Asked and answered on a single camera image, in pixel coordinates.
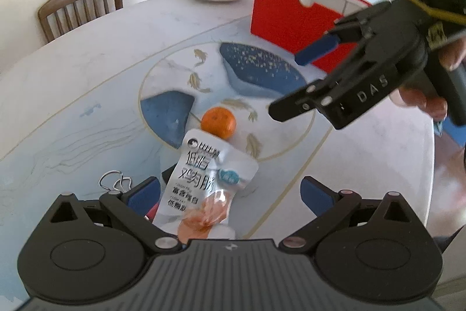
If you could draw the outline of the person right hand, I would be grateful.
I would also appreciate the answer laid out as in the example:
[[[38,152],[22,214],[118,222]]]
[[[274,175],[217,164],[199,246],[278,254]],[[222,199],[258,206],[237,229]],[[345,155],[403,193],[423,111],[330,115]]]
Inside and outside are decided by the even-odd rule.
[[[448,116],[448,106],[465,106],[465,82],[459,78],[465,60],[464,36],[434,50],[414,37],[392,37],[385,40],[384,47],[395,53],[414,48],[426,55],[423,69],[390,93],[395,104],[417,107],[437,122]]]

